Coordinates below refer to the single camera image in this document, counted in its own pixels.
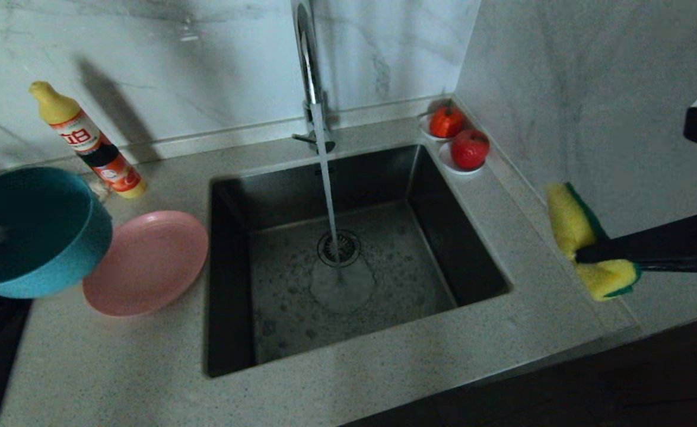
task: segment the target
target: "yellow sponge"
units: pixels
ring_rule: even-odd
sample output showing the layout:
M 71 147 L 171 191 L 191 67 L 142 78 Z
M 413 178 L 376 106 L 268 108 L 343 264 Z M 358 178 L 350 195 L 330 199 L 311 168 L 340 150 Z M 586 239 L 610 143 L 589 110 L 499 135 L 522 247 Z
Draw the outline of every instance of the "yellow sponge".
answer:
M 549 186 L 548 202 L 556 245 L 574 265 L 593 299 L 605 301 L 631 292 L 631 285 L 641 277 L 641 270 L 630 260 L 605 260 L 597 264 L 575 262 L 578 249 L 598 240 L 608 240 L 608 236 L 573 187 L 568 183 Z

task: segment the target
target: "faucet spout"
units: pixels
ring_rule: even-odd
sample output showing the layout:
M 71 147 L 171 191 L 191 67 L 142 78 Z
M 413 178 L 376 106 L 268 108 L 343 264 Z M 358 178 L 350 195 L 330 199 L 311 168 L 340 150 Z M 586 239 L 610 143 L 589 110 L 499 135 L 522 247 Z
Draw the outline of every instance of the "faucet spout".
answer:
M 303 90 L 305 100 L 303 101 L 303 116 L 307 124 L 307 135 L 293 135 L 299 141 L 307 141 L 316 147 L 316 133 L 314 132 L 313 109 L 319 108 L 321 117 L 326 117 L 324 104 L 324 94 L 322 84 L 319 81 L 319 67 L 316 59 L 316 34 L 314 32 L 314 17 L 310 0 L 291 0 L 293 8 L 293 27 L 296 32 L 296 42 L 298 46 L 298 61 L 300 63 L 301 77 L 303 79 Z M 324 129 L 327 137 L 327 152 L 335 147 L 327 123 L 319 124 Z

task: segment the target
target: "pink plate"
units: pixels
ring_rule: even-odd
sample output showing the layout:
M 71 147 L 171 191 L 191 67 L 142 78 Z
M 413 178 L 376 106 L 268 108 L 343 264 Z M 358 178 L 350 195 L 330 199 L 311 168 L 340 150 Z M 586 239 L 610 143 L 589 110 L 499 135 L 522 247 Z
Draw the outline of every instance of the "pink plate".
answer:
M 208 234 L 193 215 L 156 211 L 113 230 L 101 264 L 84 279 L 87 302 L 100 313 L 150 313 L 182 295 L 208 253 Z

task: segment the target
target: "blue bowl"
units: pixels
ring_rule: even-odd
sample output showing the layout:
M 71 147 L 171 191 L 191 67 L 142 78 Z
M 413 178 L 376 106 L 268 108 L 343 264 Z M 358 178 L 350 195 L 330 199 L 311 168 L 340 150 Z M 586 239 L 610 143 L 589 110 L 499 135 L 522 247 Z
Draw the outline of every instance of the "blue bowl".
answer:
M 58 168 L 0 175 L 0 295 L 37 298 L 77 284 L 112 240 L 109 212 Z

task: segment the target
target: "stainless steel sink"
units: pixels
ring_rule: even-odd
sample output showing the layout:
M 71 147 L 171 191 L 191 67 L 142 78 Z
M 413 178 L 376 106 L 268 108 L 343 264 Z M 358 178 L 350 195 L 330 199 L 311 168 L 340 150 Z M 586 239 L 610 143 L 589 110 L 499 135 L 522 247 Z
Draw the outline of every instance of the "stainless steel sink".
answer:
M 208 375 L 508 292 L 424 146 L 334 160 L 329 174 L 340 268 L 318 164 L 212 182 Z

